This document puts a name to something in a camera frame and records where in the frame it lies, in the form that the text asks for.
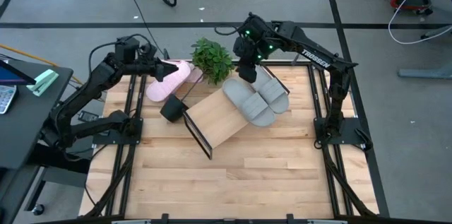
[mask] leaves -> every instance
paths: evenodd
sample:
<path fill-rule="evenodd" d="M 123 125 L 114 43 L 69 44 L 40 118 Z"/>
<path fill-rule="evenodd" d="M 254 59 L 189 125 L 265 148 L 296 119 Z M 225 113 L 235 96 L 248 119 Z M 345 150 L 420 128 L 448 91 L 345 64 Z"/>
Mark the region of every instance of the leaves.
<path fill-rule="evenodd" d="M 209 83 L 216 85 L 229 76 L 234 66 L 231 56 L 224 47 L 204 37 L 196 41 L 192 47 L 195 47 L 192 62 L 202 70 Z"/>

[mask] gray floor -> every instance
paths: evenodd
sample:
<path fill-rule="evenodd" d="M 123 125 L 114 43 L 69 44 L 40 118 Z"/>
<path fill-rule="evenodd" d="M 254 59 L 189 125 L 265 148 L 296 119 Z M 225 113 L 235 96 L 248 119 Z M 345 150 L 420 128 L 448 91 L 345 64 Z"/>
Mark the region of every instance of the gray floor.
<path fill-rule="evenodd" d="M 239 22 L 249 11 L 266 20 L 333 23 L 328 0 L 178 0 L 170 8 L 161 0 L 137 0 L 148 22 Z M 452 23 L 452 2 L 432 0 L 428 18 L 401 13 L 396 23 Z M 387 23 L 393 15 L 389 0 L 337 0 L 343 23 Z M 132 0 L 12 0 L 0 23 L 140 23 Z M 307 35 L 332 52 L 340 52 L 335 29 L 306 28 Z M 218 41 L 232 51 L 234 37 L 216 35 L 211 28 L 153 28 L 161 47 L 172 58 L 189 58 L 190 45 L 200 37 Z M 71 67 L 81 80 L 88 77 L 89 51 L 116 37 L 144 29 L 0 29 L 0 43 Z M 417 40 L 422 30 L 395 30 L 401 40 Z M 386 30 L 345 30 L 356 68 L 364 108 L 392 217 L 452 221 L 452 105 L 450 81 L 402 79 L 398 69 L 433 69 L 452 62 L 452 37 L 402 46 Z M 110 49 L 98 51 L 97 64 Z M 291 59 L 277 53 L 272 58 Z M 68 89 L 65 96 L 73 90 Z M 100 114 L 102 103 L 86 110 Z M 89 139 L 74 146 L 83 149 Z M 47 207 L 34 217 L 20 212 L 16 223 L 74 218 L 83 190 L 48 184 L 39 202 Z"/>

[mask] gray slide sandal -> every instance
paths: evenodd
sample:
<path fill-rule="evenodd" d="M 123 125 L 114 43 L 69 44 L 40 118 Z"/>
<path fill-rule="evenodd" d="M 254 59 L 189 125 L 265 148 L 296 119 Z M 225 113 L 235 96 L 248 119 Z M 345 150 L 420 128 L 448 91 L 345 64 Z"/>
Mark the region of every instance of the gray slide sandal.
<path fill-rule="evenodd" d="M 256 66 L 256 82 L 252 86 L 274 113 L 282 114 L 289 109 L 289 96 L 283 86 L 261 66 Z"/>
<path fill-rule="evenodd" d="M 269 126 L 275 122 L 275 113 L 266 101 L 243 83 L 229 78 L 223 83 L 222 89 L 247 121 L 256 126 Z"/>

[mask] wooden table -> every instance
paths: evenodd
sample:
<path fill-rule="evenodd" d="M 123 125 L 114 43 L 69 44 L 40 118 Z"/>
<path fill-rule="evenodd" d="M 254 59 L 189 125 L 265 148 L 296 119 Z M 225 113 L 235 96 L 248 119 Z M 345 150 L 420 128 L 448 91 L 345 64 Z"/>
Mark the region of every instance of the wooden table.
<path fill-rule="evenodd" d="M 307 67 L 269 68 L 290 90 L 289 110 L 278 115 L 270 127 L 248 124 L 220 144 L 212 160 L 191 137 L 182 119 L 168 122 L 159 113 L 163 103 L 145 98 L 142 141 L 136 148 L 126 218 L 161 218 L 162 213 L 183 219 L 282 219 L 287 213 L 295 218 L 333 217 L 322 152 L 313 147 L 315 111 Z M 317 73 L 316 82 L 322 93 Z M 124 108 L 128 84 L 129 77 L 125 76 L 108 92 L 104 115 Z M 190 86 L 185 83 L 177 96 L 183 96 Z M 191 107 L 218 87 L 198 84 L 185 103 Z M 325 115 L 323 101 L 321 107 Z M 346 117 L 354 115 L 350 97 L 344 102 L 343 112 Z M 110 183 L 116 148 L 106 147 L 92 161 L 86 184 L 95 201 Z M 363 152 L 352 146 L 341 149 L 350 186 L 369 209 L 377 212 Z M 340 186 L 336 184 L 336 188 L 341 213 L 345 213 Z M 85 194 L 80 214 L 92 207 Z"/>

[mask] yellow cable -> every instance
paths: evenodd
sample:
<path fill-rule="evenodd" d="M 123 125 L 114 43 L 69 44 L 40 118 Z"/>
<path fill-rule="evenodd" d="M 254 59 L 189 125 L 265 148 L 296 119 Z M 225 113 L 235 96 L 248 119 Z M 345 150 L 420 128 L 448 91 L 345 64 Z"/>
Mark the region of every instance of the yellow cable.
<path fill-rule="evenodd" d="M 32 58 L 32 59 L 36 59 L 36 60 L 38 60 L 38 61 L 45 62 L 45 63 L 50 64 L 50 65 L 52 65 L 52 66 L 58 66 L 58 64 L 55 64 L 54 62 L 47 61 L 46 59 L 43 59 L 43 58 L 41 58 L 41 57 L 36 57 L 36 56 L 34 56 L 34 55 L 31 55 L 31 54 L 27 54 L 26 52 L 22 52 L 22 51 L 20 51 L 20 50 L 14 49 L 14 48 L 12 48 L 12 47 L 8 47 L 8 46 L 3 45 L 3 44 L 0 44 L 0 47 L 1 47 L 1 48 L 4 48 L 4 49 L 6 49 L 6 50 L 9 50 L 9 51 L 15 52 L 16 54 L 22 54 L 22 55 L 25 55 L 26 57 L 30 57 L 30 58 Z M 81 85 L 83 84 L 82 81 L 78 80 L 78 78 L 76 78 L 75 76 L 72 76 L 72 78 L 73 78 L 78 84 L 81 84 Z"/>

